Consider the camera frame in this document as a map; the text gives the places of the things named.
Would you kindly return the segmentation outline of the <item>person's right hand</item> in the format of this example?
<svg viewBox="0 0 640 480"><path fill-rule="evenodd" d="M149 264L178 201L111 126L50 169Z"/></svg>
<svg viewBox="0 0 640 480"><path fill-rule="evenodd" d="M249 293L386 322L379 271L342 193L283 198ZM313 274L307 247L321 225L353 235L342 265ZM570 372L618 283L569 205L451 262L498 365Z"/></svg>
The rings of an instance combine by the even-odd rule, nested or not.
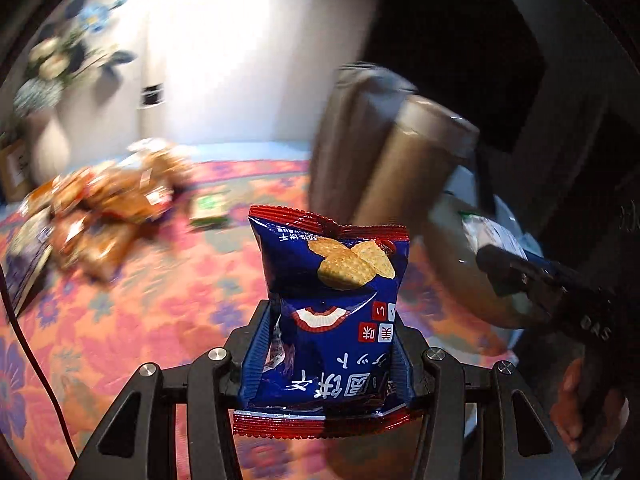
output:
<svg viewBox="0 0 640 480"><path fill-rule="evenodd" d="M574 359L567 367L558 397L550 410L550 419L556 430L574 457L585 460L598 460L610 452L623 432L629 419L628 400L618 391L612 389L593 415L600 428L590 442L586 432L591 427L587 415L586 402L579 395L582 385L582 369L584 360Z"/></svg>

